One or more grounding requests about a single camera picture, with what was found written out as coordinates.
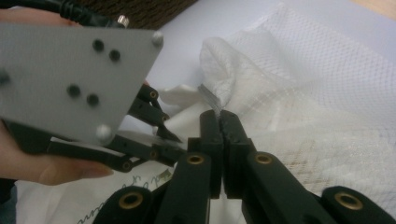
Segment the brass insert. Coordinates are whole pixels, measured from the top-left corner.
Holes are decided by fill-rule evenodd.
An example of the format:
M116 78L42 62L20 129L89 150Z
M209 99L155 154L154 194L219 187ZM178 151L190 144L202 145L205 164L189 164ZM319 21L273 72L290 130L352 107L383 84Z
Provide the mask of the brass insert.
M269 164L272 162L272 158L267 155L259 154L256 155L256 162L261 164Z
M345 193L338 192L334 195L335 200L343 205L345 208L349 208L351 210L361 210L363 208L363 203L361 200L356 198L355 196Z
M122 195L119 206L123 209L133 209L143 202L143 195L139 192L130 192Z
M197 156L197 155L189 156L187 158L187 162L189 164L198 165L198 164L201 164L202 162L204 162L204 157Z
M156 98L156 97L157 97L157 93L156 93L155 91L152 91L152 92L149 94L149 97L151 97L151 98Z

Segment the metal plate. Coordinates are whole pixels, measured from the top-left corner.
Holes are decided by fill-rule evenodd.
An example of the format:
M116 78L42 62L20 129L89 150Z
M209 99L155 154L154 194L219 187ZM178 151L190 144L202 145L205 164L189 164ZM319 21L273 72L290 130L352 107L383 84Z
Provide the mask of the metal plate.
M95 145L111 140L162 48L154 31L8 23L0 31L0 73L9 79L0 82L0 116ZM72 84L76 98L67 91ZM88 104L90 94L97 106Z

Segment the black cable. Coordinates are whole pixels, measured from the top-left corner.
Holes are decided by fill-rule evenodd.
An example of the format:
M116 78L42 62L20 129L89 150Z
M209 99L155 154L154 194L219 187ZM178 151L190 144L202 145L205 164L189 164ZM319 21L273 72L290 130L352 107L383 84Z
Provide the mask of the black cable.
M59 13L62 18L83 26L125 28L122 24L99 15L72 0L2 0L2 6L31 7Z

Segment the bolt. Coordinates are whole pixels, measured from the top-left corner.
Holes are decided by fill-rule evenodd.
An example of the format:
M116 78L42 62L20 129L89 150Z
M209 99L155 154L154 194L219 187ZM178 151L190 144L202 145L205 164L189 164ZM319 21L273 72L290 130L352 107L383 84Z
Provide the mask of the bolt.
M79 89L78 85L71 84L69 87L67 87L67 93L69 93L71 98L77 98L80 96L81 90Z
M119 18L117 19L117 22L119 24L122 24L125 28L127 28L129 25L129 19L124 15L120 15Z
M108 57L111 59L111 61L117 62L120 59L121 55L120 55L120 52L118 50L113 49L108 54Z
M0 85L6 84L10 81L9 75L4 68L0 68Z
M90 94L87 96L87 103L90 106L99 105L99 97L96 94Z
M156 47L160 47L163 45L163 33L157 31L154 33L154 35L152 35L152 43L156 46Z
M107 143L112 137L111 128L105 124L99 125L96 128L96 137L100 142Z
M103 49L105 48L105 44L103 43L102 40L100 40L100 39L95 39L95 40L93 40L93 42L92 42L92 47L93 47L96 51L101 52L101 51L103 51Z

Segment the finger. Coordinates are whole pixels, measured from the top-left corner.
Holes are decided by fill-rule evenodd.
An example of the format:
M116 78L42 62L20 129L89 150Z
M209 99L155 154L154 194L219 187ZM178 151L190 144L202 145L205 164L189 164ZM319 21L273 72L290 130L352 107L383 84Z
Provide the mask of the finger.
M0 21L43 25L77 25L59 14L32 8L0 9Z
M3 124L0 124L0 143L0 176L3 178L58 185L81 178L113 174L111 169L96 161L25 154Z

